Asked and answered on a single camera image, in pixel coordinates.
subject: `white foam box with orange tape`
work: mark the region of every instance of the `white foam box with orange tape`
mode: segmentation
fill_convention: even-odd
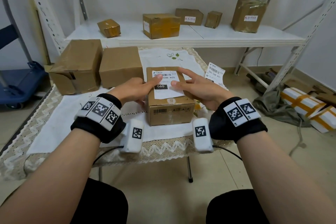
[[[296,112],[305,115],[306,117],[313,116],[319,112],[326,103],[318,100],[297,88],[286,88],[281,94],[281,98]]]
[[[309,117],[311,125],[321,133],[336,129],[336,108],[329,106]]]

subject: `person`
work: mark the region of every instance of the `person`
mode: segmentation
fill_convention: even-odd
[[[217,110],[234,97],[230,91],[190,70],[179,68],[179,72],[191,80],[173,81],[171,85],[193,94],[209,109]],[[162,76],[157,75],[143,83],[140,78],[132,78],[108,94],[121,105],[129,101],[144,105],[145,95],[161,79]],[[247,223],[247,220],[336,223],[332,201],[266,131],[247,134],[236,141],[253,190],[231,191],[214,198],[207,209],[206,223],[224,220],[228,223]],[[117,223],[126,223],[128,203],[124,194],[108,184],[88,179],[100,142],[94,134],[73,128],[0,207],[1,223],[63,224],[90,220],[98,223],[105,220],[105,213],[113,216]]]

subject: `person's right hand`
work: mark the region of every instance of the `person's right hand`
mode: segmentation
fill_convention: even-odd
[[[191,78],[186,83],[172,81],[171,86],[177,90],[186,90],[195,96],[195,99],[203,103],[207,108],[216,111],[218,106],[234,95],[223,89],[221,86],[205,79],[204,77],[192,72],[189,69],[180,67],[180,73],[186,74]]]

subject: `hand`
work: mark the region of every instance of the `hand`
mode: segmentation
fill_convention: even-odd
[[[145,106],[145,103],[143,102],[145,101],[145,96],[155,85],[159,84],[161,80],[162,74],[158,74],[146,83],[139,77],[131,78],[107,93],[118,98],[122,105],[126,102],[135,101],[141,106]]]
[[[221,86],[205,79],[204,77],[192,72],[189,69],[180,67],[180,73],[186,74],[191,78],[186,83],[172,81],[171,86],[178,90],[186,90],[195,96],[195,99],[201,101],[207,108],[216,111],[218,106],[234,95],[223,89]]]

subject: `black cable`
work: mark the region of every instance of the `black cable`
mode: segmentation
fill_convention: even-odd
[[[259,57],[258,57],[258,59],[257,59],[257,66],[258,66],[258,63],[259,63],[259,59],[260,59],[260,57],[261,57],[261,54],[262,54],[262,52],[263,52],[263,47],[261,48],[261,51],[260,51],[260,54],[259,54]]]
[[[225,148],[222,147],[222,146],[213,145],[212,147],[214,147],[214,148],[221,148],[221,149],[223,149],[223,150],[226,150],[226,151],[228,151],[229,153],[233,154],[234,156],[236,156],[237,158],[239,158],[239,159],[242,161],[241,157],[239,157],[237,154],[233,153],[232,151],[230,151],[230,150],[228,150],[228,149],[225,149]]]
[[[97,162],[98,159],[100,159],[102,156],[104,156],[108,152],[113,151],[115,149],[121,149],[121,148],[124,148],[124,146],[123,145],[119,145],[119,146],[116,146],[116,147],[112,147],[111,149],[108,149],[107,151],[104,151],[102,154],[99,155],[98,158],[95,159],[95,161],[93,162],[92,165],[94,165]]]

